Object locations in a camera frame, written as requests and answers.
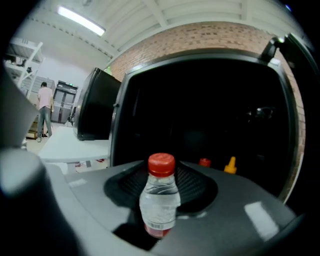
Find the person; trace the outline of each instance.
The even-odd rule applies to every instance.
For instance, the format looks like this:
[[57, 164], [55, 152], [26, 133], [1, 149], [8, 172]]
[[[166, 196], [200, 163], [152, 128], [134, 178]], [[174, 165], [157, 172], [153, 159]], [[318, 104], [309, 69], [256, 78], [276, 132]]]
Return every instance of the person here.
[[37, 141], [41, 142], [42, 124], [44, 120], [45, 120], [46, 128], [48, 130], [49, 138], [52, 135], [50, 110], [52, 112], [54, 111], [54, 99], [53, 99], [52, 90], [47, 87], [46, 82], [42, 82], [41, 84], [41, 88], [38, 92], [38, 100], [39, 100], [39, 116], [38, 116], [38, 126], [37, 126]]

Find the jeans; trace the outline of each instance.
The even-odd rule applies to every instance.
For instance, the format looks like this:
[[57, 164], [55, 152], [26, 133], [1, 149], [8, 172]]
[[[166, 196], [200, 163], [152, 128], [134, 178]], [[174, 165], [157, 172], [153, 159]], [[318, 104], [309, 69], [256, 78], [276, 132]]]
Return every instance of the jeans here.
[[48, 129], [49, 137], [52, 135], [51, 131], [51, 121], [50, 121], [50, 108], [44, 106], [39, 109], [39, 117], [38, 117], [38, 127], [37, 127], [37, 137], [42, 137], [42, 124], [45, 120], [46, 128]]

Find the white table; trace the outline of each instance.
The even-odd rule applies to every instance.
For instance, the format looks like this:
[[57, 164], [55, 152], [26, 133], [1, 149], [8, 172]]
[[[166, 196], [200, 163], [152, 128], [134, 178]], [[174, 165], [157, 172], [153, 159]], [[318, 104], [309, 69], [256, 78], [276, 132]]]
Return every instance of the white table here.
[[46, 163], [67, 163], [68, 172], [75, 173], [75, 164], [106, 159], [109, 155], [109, 140], [80, 141], [72, 127], [58, 127], [39, 152]]

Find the water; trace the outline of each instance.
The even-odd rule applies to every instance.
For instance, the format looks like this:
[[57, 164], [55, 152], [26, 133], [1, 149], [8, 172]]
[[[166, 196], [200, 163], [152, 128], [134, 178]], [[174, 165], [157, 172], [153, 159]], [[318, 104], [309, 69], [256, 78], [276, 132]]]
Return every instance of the water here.
[[154, 237], [163, 237], [175, 226], [180, 204], [174, 175], [159, 178], [149, 174], [139, 201], [146, 231]]

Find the white ceiling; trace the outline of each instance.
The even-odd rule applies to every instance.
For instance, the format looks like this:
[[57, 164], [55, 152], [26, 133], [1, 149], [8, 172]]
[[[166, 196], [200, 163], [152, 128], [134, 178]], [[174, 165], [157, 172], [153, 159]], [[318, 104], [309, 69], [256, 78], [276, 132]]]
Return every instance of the white ceiling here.
[[[106, 32], [98, 36], [58, 15], [59, 5], [91, 19]], [[61, 45], [65, 54], [77, 49], [107, 66], [156, 33], [206, 21], [235, 22], [278, 36], [292, 32], [305, 37], [291, 13], [273, 0], [43, 0], [27, 16], [21, 31], [30, 41], [42, 41], [48, 47]]]

